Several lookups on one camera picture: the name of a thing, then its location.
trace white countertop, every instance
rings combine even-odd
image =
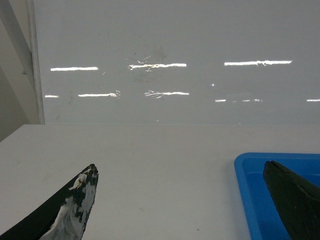
[[[249,240],[235,158],[319,153],[319,136],[311,125],[24,125],[0,142],[0,234],[94,163],[83,240]]]

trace blue tray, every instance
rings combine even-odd
[[[239,155],[234,168],[252,240],[288,240],[263,178],[266,161],[275,160],[320,186],[320,154],[260,153]]]

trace gray wall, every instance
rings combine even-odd
[[[30,46],[26,0],[10,1]],[[0,20],[0,141],[23,124],[37,124],[36,95]]]

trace white surface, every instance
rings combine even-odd
[[[34,7],[46,123],[319,124],[316,0]]]
[[[249,240],[235,158],[319,153],[319,136],[319,126],[24,125],[0,143],[0,233],[94,163],[83,240]]]

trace glossy white panel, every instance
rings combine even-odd
[[[46,123],[319,122],[318,1],[34,7]]]

